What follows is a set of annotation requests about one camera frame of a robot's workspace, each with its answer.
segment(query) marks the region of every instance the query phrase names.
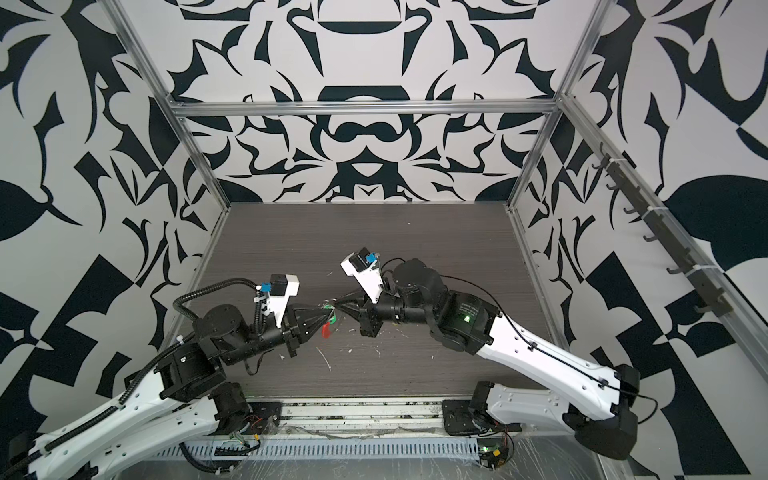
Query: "black cable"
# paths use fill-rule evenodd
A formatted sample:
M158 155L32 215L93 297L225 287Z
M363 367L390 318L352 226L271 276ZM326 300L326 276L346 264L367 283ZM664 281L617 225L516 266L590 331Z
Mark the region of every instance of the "black cable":
M27 455L23 459L11 465L10 468L5 470L5 472L3 472L2 475L0 475L0 480L6 480L7 478L11 478L11 475L15 474L16 472L18 472L19 470L26 467L27 465L29 465L30 463L34 462L35 460L37 460L42 456L43 454L40 452L40 450L34 451L30 455Z
M234 467L240 464L240 462L233 462L229 465L225 465L221 467L213 467L211 465L205 465L204 463L200 463L200 461L197 460L197 458L194 458L192 456L192 453L190 452L190 449L187 448L186 443L184 442L180 443L179 448L181 449L181 454L184 455L184 458L187 460L187 462L189 462L190 465L195 467L195 469L200 470L201 472L205 472L205 473L216 473L218 471L223 472L223 471L229 470L230 467Z
M185 336L180 342L176 342L173 345L169 346L162 352L158 353L152 360L149 361L147 365L144 366L143 369L139 370L139 372L136 374L133 380L131 380L131 384L128 386L128 388L125 389L125 392L123 392L122 395L120 395L120 398L118 399L118 402L120 405L125 405L125 403L128 401L128 397L131 396L131 393L134 392L134 390L139 386L139 383L141 383L141 380L144 379L145 376L154 368L154 366L157 365L158 362L160 362L165 357L169 356L171 353L175 352L182 344L189 342L194 338L194 332L190 333L189 335Z
M120 395L118 402L121 405L125 405L126 401L128 400L128 397L130 397L131 394L134 392L134 390L136 390L139 383L141 383L141 380L145 376L147 376L147 374L154 368L155 365L157 365L158 362L160 362L160 360L162 360L164 357L176 351L176 349L178 349L179 346L182 345L182 343L192 340L193 338L194 338L194 333L190 333L189 335L184 337L181 343L175 343L174 345L169 346L162 352L158 353L152 360L149 361L147 365L144 366L143 369L139 370L139 372L136 374L134 379L131 381L131 384L128 386L127 389L125 389L125 392L123 392L123 394ZM108 409L105 409L103 412L99 413L94 418L86 421L82 425L79 425L74 429L70 430L69 432L65 433L64 435L51 440L48 444L46 444L45 451L50 452L51 450L63 444L64 442L73 439L75 436L80 435L82 432L85 432L86 430L90 429L94 425L97 425L99 422L106 419L108 416L112 415L117 410L119 410L119 408L116 406L111 406ZM23 468L26 465L29 465L37 458L40 458L40 455L41 454L38 450L37 452L33 452L32 454L28 455L21 461L15 463L11 468L9 468L3 473L3 476L0 477L0 480L5 480L5 478L9 477L11 473L18 471L20 468Z
M381 267L381 270L384 270L384 269L386 268L386 266L387 266L387 265L389 265L389 262L392 262L392 261L395 261L395 260L400 260L400 261L401 261L401 262L403 262L403 263L405 263L405 262L406 262L404 259L402 259L402 258L400 258L400 257L390 258L389 260L387 260L387 261L386 261L386 262L385 262L385 263L382 265L382 267Z
M259 372L259 367L261 367L261 361L264 359L264 356L271 352L274 349L269 349L266 352L262 353L259 359L256 361L256 372L250 371L250 366L248 366L248 359L243 359L243 364L245 365L245 373L247 373L250 376L254 376Z
M577 366L573 366L573 365L571 365L570 363L568 363L568 362L564 361L563 359L560 359L560 358L558 358L558 357L556 357L556 356L552 355L551 353L549 353L549 352L545 352L544 350L542 350L542 349L538 348L538 345L536 345L536 343L535 343L535 342L529 342L529 341L528 341L528 339L526 339L526 338L525 338L525 337L524 337L524 336L523 336L523 335L522 335L522 334L521 334L521 333L518 331L518 327L516 327L516 326L515 326L515 323L514 323L514 322L512 322L512 321L509 319L509 316L508 316L508 315L507 315L507 314L504 312L504 309L502 308L502 305L501 305L501 304L498 302L498 300L496 300L496 298L495 298L493 295L491 295L491 293L490 293L489 291L487 291L487 290L486 290L486 289L484 289L483 287L479 286L477 283L473 283L473 282L470 282L469 280L464 280L463 278L458 278L457 276L450 276L450 275L440 275L440 276L442 276L443 278L450 278L450 279L458 280L459 282L468 283L469 285L472 285L472 286L474 286L475 288L479 288L480 290L482 290L483 292L485 292L485 294L486 294L486 295L490 296L490 297L491 297L491 300L493 300L493 302L496 304L496 306L498 307L498 309L499 309L499 310L502 312L502 314L504 315L504 318L506 318L506 319L507 319L507 322L508 322L508 323L509 323L509 325L512 327L512 329L515 331L515 333L517 333L517 334L518 334L518 336L519 336L519 337L522 339L522 341L523 341L523 342L525 342L525 344L526 344L526 345L528 345L528 347L529 347L530 349L533 349L533 350L538 350L539 352L541 352L541 353L544 353L546 356L548 356L548 357L550 357L550 358L552 358L552 359L555 359L555 360L557 360L558 362L560 362L560 363L562 363L563 365L566 365L566 366L568 366L568 367L572 368L573 370L576 370L577 372L579 372L579 373L580 373L580 374L582 374L583 376L586 376L588 379L595 381L597 384L599 384L599 385L601 385L601 386L605 386L605 387L608 387L609 389L612 389L612 390L616 390L616 391L617 391L617 392L619 392L619 393L625 393L625 394L627 394L627 395L636 396L636 397L640 397L640 398L642 398L642 399L647 399L647 400L650 400L650 401L652 401L652 402L654 403L654 410L653 410L653 412L651 412L649 416L647 416L647 417L645 417L644 419L642 419L642 420L640 420L639 422L637 422L637 424L638 424L638 425L640 425L641 423L645 423L645 422L647 422L648 420L650 420L650 418L651 418L652 416L656 415L656 411L658 411L658 409L659 409L659 402L658 402L658 400L656 400L656 399L654 399L654 398L651 398L651 397L649 397L649 396L641 395L641 394L639 394L639 393L630 392L629 390L619 389L619 388L617 388L617 387L614 387L614 386L608 385L608 384L607 384L605 381L601 381L601 380L599 380L599 379L596 379L596 378L594 378L592 375L590 375L589 373L586 373L586 372L585 372L584 370L582 370L582 369L579 369Z
M252 288L254 292L260 291L259 286L252 280L240 277L230 278L227 280L222 280L218 283L214 283L213 285L204 286L199 290L195 290L180 296L174 300L174 309L193 322L196 322L200 319L200 317L197 316L192 310L189 310L187 307L185 307L183 303L189 302L190 300L194 300L199 296L207 295L232 285L245 285ZM266 328L266 319L264 319L263 316L260 316L260 311L261 308L257 305L256 309L253 311L253 322L256 325L257 334L262 335L264 333L264 329Z
M69 432L66 432L64 435L62 435L62 436L60 436L60 437L58 437L56 439L51 440L45 446L45 451L46 452L50 452L51 450L55 449L56 447L58 447L62 443L66 442L66 441L68 441L70 439L73 439L77 435L80 435L82 432L85 432L86 430L88 430L90 427L92 427L94 425L97 425L99 422L103 421L108 416L110 416L113 413L115 413L117 410L118 410L118 408L113 405L113 406L109 407L108 409L104 410L102 413L99 413L98 415L96 415L94 418L88 420L86 423L83 423L82 425L79 425L79 426L73 428Z
M216 450L214 451L214 455L235 457L235 456L240 456L240 455L245 455L251 452L255 452L256 450L261 448L261 440L257 440L257 442L258 443L255 444L253 447L248 446L248 444L246 443L245 445L247 448L245 449L227 449L224 447L216 447Z
M504 430L504 435L506 435L506 437L509 439L509 444L511 445L511 451L509 452L509 455L507 456L507 459L506 459L506 462L509 462L510 460L512 460L512 457L515 456L515 442L512 441L512 436L509 435L508 430L506 429Z

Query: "patterned backdrop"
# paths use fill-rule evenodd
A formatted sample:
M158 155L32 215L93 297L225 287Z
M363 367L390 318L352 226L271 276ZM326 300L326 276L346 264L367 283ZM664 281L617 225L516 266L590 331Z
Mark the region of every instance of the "patterned backdrop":
M157 353L220 213L94 0L0 6L0 458Z
M185 101L552 97L595 0L125 0Z
M688 232L765 316L768 4L620 0L575 91ZM571 349L629 362L661 411L635 473L768 478L768 386L563 120L519 211ZM637 401L641 418L652 404Z
M621 0L575 94L768 317L768 2Z
M191 118L232 201L506 200L543 114Z

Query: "aluminum frame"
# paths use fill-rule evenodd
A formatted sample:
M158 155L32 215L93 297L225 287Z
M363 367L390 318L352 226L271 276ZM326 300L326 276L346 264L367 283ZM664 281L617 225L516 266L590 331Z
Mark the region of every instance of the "aluminum frame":
M136 68L139 70L141 77L147 82L154 100L163 112L163 116L170 125L171 130L178 137L179 141L187 149L187 153L192 160L192 163L200 172L208 190L216 198L216 201L221 206L222 210L229 208L230 201L224 190L221 188L221 184L216 179L214 172L210 169L208 160L203 156L200 148L197 146L192 137L192 133L185 128L183 122L173 113L168 102L168 91L165 88L165 84L157 73L152 60L150 59L147 49L144 44L141 43L136 29L131 24L131 20L128 18L128 14L123 9L123 5L119 0L98 0L99 5L104 9L104 13L109 19L110 23L114 27L115 34L118 36L120 43L125 47L125 51L133 58L136 63Z
M514 207L514 205L517 204L520 200L522 191L525 189L525 185L528 185L528 182L531 180L533 170L536 169L538 162L541 161L541 155L544 152L544 148L560 121L561 105L559 104L559 100L564 95L571 93L581 72L584 70L584 66L587 64L587 59L592 55L594 46L598 44L600 32L608 17L608 12L616 2L617 0L598 0L594 4L589 23L587 23L587 26L584 27L584 31L581 33L578 46L565 69L563 80L554 94L556 109L553 114L547 116L547 120L545 120L544 124L541 126L541 130L539 130L536 135L533 147L528 152L528 156L525 157L522 172L517 181L515 181L515 185L512 187L512 192L507 199L508 206Z
M214 254L214 248L216 247L216 244L221 237L224 224L227 222L227 218L229 218L229 216L229 208L222 210L221 214L219 214L219 218L216 220L216 225L214 225L214 228L210 232L210 239L208 240L208 245L206 245L205 251L203 252L203 257L200 259L200 264L197 265L197 268L195 269L194 276L192 277L192 281L190 282L189 289L187 289L186 293L197 290L197 288L200 286L200 280L203 278L203 273L208 266L208 261ZM163 338L163 342L161 343L158 351L162 352L171 345L171 343L176 338L176 335L179 334L179 329L181 328L181 324L184 322L184 318L185 317L180 313L174 317L174 320L168 329L168 333L165 335L165 338Z
M528 269L528 275L531 277L534 293L544 313L544 320L547 323L547 330L549 331L550 338L552 338L552 343L564 350L568 350L568 341L565 339L565 334L558 328L558 324L555 321L556 317L552 309L553 303L549 300L547 290L544 288L538 270L536 270L536 262L533 260L531 248L528 246L528 240L525 238L525 227L523 226L520 214L517 210L508 208L507 215L509 215L509 220L512 224L512 231L515 232L515 239L520 246L523 263L525 268Z
M171 102L178 117L242 115L333 114L454 114L548 113L555 110L549 98L518 100L409 100L409 101L284 101L284 102Z
M576 127L578 133L584 138L584 141L587 142L589 148L598 158L601 155L607 154L610 158L624 159L624 155L621 154L621 151L611 139L608 138L601 128L594 125L594 121L576 100L576 97L571 94L563 94L555 103Z
M515 185L512 187L512 191L509 193L509 198L507 199L508 207L514 208L517 202L519 202L520 196L523 191L525 191L525 185L528 185L528 182L531 181L533 172L536 170L538 162L541 161L544 149L547 146L549 139L552 138L555 128L558 126L562 113L562 111L556 110L547 114L541 129L536 134L536 139L533 142L531 150L528 151L528 155L525 157L525 160L523 160L523 169L521 170L518 179L515 180Z
M707 276L710 282L722 289L723 295L733 307L733 311L720 317L721 323L736 340L760 375L768 382L768 325L760 318L760 315L733 282L726 277L725 272L719 268L717 262L712 260L700 244L685 230L645 179L639 175L637 170L619 153L605 133L591 120L578 99L564 95L558 99L557 103L593 152L599 152L602 149L605 154L617 162L627 179L634 186L637 186L638 193L651 207L665 210L663 219L667 227L674 233L680 245L689 250L691 261L702 267L700 271ZM672 268L677 267L671 259L670 266Z

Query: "hook rack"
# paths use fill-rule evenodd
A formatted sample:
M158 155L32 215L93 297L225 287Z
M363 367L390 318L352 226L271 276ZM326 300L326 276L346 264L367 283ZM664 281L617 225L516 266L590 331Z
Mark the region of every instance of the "hook rack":
M703 264L706 263L704 260L694 259L695 255L691 252L691 247L687 247L693 240L681 233L684 230L663 204L659 205L658 200L652 200L653 197L648 193L650 188L636 178L630 163L620 159L609 161L604 158L601 166L603 164L608 175L615 182L615 185L608 185L608 189L621 190L632 206L631 209L624 208L624 212L627 214L643 212L641 218L653 233L652 236L643 235L643 240L647 242L658 240L676 265L675 268L668 267L667 272L670 275L685 273L686 278L706 303L707 306L704 308L697 307L697 312L712 312L716 316L723 316L733 311L733 307L723 297L723 289L713 281L716 277L705 271L707 268L716 266Z
M611 162L611 157L608 154L603 153L603 144L600 143L600 153L603 154L603 159L600 161L597 165L592 165L592 168L595 170L600 170L601 168L606 168L608 166L608 163Z

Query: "wood grain surface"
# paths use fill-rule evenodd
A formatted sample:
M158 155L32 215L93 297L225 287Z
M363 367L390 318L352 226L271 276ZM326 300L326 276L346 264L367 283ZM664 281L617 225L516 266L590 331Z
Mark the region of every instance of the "wood grain surface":
M496 202L234 204L200 286L233 276L261 283L271 273L292 273L301 282L294 302L321 304L357 287L339 263L360 247L384 261L416 257L440 273L482 285L509 316L549 339L510 221ZM482 295L455 280L445 284ZM248 322L253 318L253 292L241 286L191 306L202 316L221 303L237 306ZM189 330L185 325L182 332ZM330 338L317 333L298 353L290 358L281 346L264 357L256 376L242 365L227 367L227 375L247 396L269 397L471 395L480 380L538 387L507 367L446 349L422 325L385 324L371 339L339 314Z

